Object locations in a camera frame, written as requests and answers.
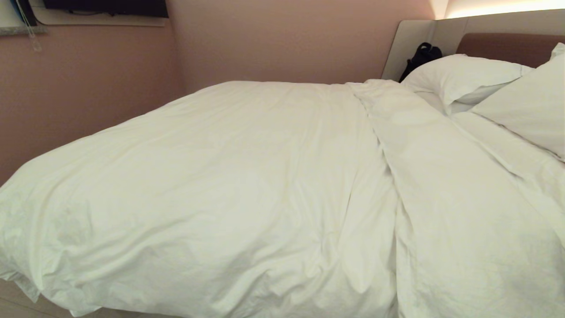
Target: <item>floor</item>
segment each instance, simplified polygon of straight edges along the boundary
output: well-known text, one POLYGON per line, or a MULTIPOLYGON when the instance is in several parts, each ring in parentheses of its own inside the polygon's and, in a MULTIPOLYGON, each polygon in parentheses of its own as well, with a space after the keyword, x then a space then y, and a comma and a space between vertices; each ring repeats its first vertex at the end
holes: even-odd
MULTIPOLYGON (((169 318, 137 312, 101 309, 84 318, 169 318)), ((73 318, 67 311, 41 297, 34 304, 12 282, 0 280, 0 318, 73 318)))

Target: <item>wall light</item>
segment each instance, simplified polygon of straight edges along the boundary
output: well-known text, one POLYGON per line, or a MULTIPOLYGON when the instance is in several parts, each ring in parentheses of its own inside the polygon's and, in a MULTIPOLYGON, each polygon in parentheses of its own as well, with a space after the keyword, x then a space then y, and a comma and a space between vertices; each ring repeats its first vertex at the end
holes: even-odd
POLYGON ((529 0, 514 3, 508 3, 508 0, 491 0, 491 3, 492 2, 494 2, 493 5, 483 5, 481 7, 455 8, 453 10, 449 10, 448 8, 446 19, 462 18, 464 16, 565 8, 565 0, 529 0))

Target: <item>headboard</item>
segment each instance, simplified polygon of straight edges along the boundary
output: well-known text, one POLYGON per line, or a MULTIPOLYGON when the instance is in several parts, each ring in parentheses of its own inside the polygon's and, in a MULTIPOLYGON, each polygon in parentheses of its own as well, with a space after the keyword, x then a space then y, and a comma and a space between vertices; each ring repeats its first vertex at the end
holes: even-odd
POLYGON ((458 52, 537 67, 549 60, 549 52, 557 42, 565 41, 563 22, 565 8, 443 20, 404 20, 398 26, 381 78, 398 80, 406 61, 414 56, 422 42, 438 46, 444 55, 452 55, 465 35, 469 37, 463 40, 458 52))
POLYGON ((565 36, 468 33, 461 39, 457 53, 538 67, 549 61, 559 42, 565 43, 565 36))

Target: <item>white duvet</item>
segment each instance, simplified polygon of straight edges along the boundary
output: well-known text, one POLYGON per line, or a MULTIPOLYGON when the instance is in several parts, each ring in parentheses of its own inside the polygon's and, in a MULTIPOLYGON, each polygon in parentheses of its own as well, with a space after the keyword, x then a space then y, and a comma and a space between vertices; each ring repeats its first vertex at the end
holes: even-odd
POLYGON ((390 81, 217 85, 24 165, 0 277, 75 316, 562 318, 564 166, 482 121, 390 81))

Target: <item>light strip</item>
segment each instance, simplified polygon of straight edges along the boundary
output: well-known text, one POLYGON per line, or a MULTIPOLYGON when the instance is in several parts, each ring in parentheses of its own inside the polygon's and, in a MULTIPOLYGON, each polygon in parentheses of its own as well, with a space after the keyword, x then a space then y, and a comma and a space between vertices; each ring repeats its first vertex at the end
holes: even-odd
POLYGON ((523 12, 523 11, 539 11, 539 10, 552 10, 565 8, 565 0, 536 0, 530 2, 519 2, 507 5, 468 8, 449 12, 446 16, 447 19, 462 18, 464 16, 476 16, 487 14, 499 14, 509 12, 523 12))

